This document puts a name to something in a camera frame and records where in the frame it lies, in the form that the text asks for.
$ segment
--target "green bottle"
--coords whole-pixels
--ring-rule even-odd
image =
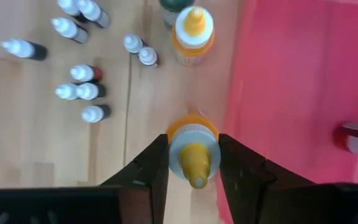
[[[192,6],[195,0],[159,0],[165,25],[171,29],[184,8]]]

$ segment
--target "pink paper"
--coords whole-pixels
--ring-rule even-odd
[[[358,4],[244,2],[224,132],[314,182],[358,181],[331,131],[358,122]],[[232,223],[221,183],[218,207]]]

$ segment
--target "wooden table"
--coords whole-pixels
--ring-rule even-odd
[[[197,67],[172,54],[157,0],[100,0],[111,16],[108,29],[92,24],[89,42],[59,36],[51,17],[68,17],[55,1],[0,0],[0,41],[27,39],[49,50],[43,62],[22,60],[0,48],[0,188],[87,186],[101,183],[142,151],[189,102],[222,128],[240,0],[198,0],[214,17],[216,42]],[[158,69],[143,67],[122,46],[135,33],[159,53]],[[54,94],[72,81],[76,63],[105,72],[106,98],[66,101]],[[107,103],[112,117],[97,124],[81,120],[91,103]],[[167,223],[219,223],[213,180],[204,190],[173,175],[168,184]]]

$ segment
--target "dropper bottle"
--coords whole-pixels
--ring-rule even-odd
[[[110,114],[111,109],[108,105],[92,105],[82,111],[81,118],[87,123],[97,123],[108,118]]]
[[[65,83],[56,87],[55,93],[61,99],[64,100],[75,100],[77,97],[77,85],[74,83]]]
[[[76,88],[77,96],[83,100],[94,100],[106,96],[106,87],[99,83],[82,83]]]
[[[48,50],[43,45],[22,39],[10,39],[1,42],[1,47],[3,47],[7,52],[20,58],[41,61],[45,60],[48,55]]]
[[[193,188],[204,188],[221,163],[218,129],[201,113],[191,112],[174,121],[166,134],[172,172]]]
[[[144,47],[139,51],[139,60],[147,67],[158,67],[158,55],[156,51],[151,47]]]
[[[110,25],[110,17],[94,1],[79,0],[78,7],[82,14],[98,27],[107,28]]]
[[[213,18],[202,7],[187,7],[179,13],[171,36],[179,62],[189,66],[199,64],[214,42]]]
[[[144,41],[134,34],[126,35],[123,43],[125,49],[131,54],[138,54],[142,47],[145,47]]]
[[[100,68],[90,65],[75,65],[70,69],[70,75],[75,80],[80,82],[98,82],[103,77],[102,70]]]
[[[63,37],[70,39],[79,44],[84,44],[88,41],[88,31],[77,25],[75,22],[57,17],[51,19],[53,28]]]
[[[65,13],[69,14],[78,22],[85,23],[88,21],[78,8],[78,0],[58,0],[57,4]]]

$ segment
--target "yellow bottle cap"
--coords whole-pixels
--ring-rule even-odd
[[[195,189],[203,189],[208,183],[211,155],[201,143],[187,144],[179,155],[183,174]]]
[[[205,16],[202,8],[194,7],[190,10],[183,23],[183,29],[190,36],[200,35],[204,32]]]

